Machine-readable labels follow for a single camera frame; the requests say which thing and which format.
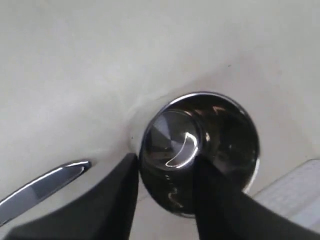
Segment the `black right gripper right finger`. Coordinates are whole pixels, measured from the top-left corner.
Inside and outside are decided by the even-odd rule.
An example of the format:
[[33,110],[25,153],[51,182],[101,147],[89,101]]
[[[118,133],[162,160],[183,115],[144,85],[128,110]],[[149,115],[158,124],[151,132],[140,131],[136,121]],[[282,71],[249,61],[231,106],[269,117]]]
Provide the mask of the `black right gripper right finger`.
[[202,155],[193,164],[192,200],[201,240],[318,240],[320,235],[242,192]]

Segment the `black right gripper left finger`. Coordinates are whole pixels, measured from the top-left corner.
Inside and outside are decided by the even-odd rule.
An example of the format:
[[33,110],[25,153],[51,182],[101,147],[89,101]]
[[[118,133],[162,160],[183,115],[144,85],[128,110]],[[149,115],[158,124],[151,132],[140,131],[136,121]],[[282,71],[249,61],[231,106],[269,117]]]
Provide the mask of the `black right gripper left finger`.
[[66,206],[19,225],[7,240],[127,240],[138,199],[138,158],[128,153],[96,186]]

